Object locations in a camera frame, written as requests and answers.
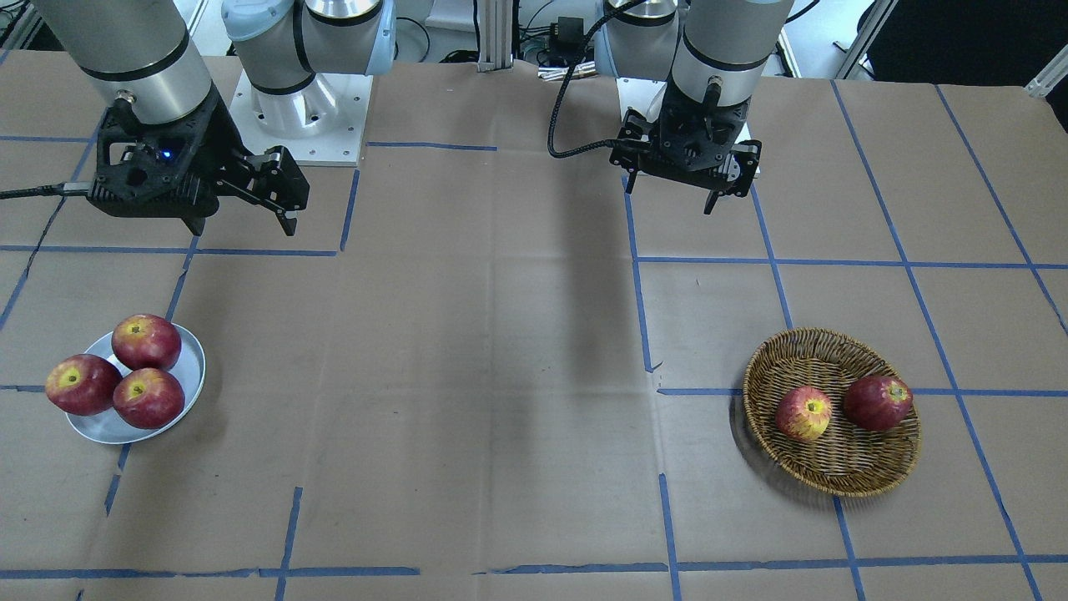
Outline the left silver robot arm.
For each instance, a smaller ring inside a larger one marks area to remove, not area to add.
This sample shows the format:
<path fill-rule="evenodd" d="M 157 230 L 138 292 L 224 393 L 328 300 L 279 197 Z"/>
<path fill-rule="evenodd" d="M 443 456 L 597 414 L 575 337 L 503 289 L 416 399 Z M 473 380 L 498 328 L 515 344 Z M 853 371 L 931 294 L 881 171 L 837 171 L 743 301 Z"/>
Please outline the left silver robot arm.
<path fill-rule="evenodd" d="M 661 84 L 646 108 L 622 115 L 612 164 L 744 197 L 761 144 L 745 125 L 764 64 L 778 46 L 789 1 L 602 1 L 594 34 L 597 72 Z"/>

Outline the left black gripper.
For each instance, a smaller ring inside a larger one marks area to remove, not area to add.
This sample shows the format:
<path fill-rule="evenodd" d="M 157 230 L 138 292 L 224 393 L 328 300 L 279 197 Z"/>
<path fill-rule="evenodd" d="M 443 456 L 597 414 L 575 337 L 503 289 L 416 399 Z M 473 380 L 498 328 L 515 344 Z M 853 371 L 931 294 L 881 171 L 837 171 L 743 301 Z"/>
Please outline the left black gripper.
<path fill-rule="evenodd" d="M 611 163 L 628 174 L 626 194 L 633 193 L 639 174 L 705 188 L 705 215 L 725 195 L 750 194 L 761 142 L 740 137 L 750 100 L 718 105 L 722 90 L 710 81 L 704 98 L 693 100 L 670 81 L 657 118 L 648 121 L 633 108 L 626 111 L 610 155 Z"/>

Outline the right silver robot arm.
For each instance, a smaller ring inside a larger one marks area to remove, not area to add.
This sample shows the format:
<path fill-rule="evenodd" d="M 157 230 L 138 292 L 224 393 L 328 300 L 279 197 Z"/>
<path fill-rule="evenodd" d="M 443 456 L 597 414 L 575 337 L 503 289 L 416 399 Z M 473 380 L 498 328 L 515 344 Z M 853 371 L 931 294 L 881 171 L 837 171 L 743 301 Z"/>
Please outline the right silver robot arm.
<path fill-rule="evenodd" d="M 126 220 L 182 220 L 194 235 L 220 197 L 262 206 L 293 235 L 310 186 L 283 141 L 320 133 L 339 117 L 328 75 L 388 73 L 394 58 L 390 1 L 225 1 L 221 17 L 253 114 L 277 140 L 257 154 L 245 147 L 172 1 L 34 7 L 108 102 L 91 180 L 38 193 L 83 195 Z"/>

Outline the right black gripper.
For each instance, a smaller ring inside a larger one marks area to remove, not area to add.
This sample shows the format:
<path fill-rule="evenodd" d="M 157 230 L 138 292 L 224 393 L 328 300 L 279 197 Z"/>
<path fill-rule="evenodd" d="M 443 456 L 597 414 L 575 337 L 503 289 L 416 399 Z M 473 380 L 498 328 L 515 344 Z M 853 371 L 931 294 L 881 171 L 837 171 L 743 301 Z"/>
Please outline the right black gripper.
<path fill-rule="evenodd" d="M 219 197 L 233 195 L 270 210 L 284 235 L 296 235 L 310 193 L 304 172 L 286 147 L 250 155 L 216 85 L 190 114 L 164 124 L 141 122 L 131 98 L 119 93 L 104 111 L 92 206 L 119 218 L 182 220 L 202 235 Z"/>

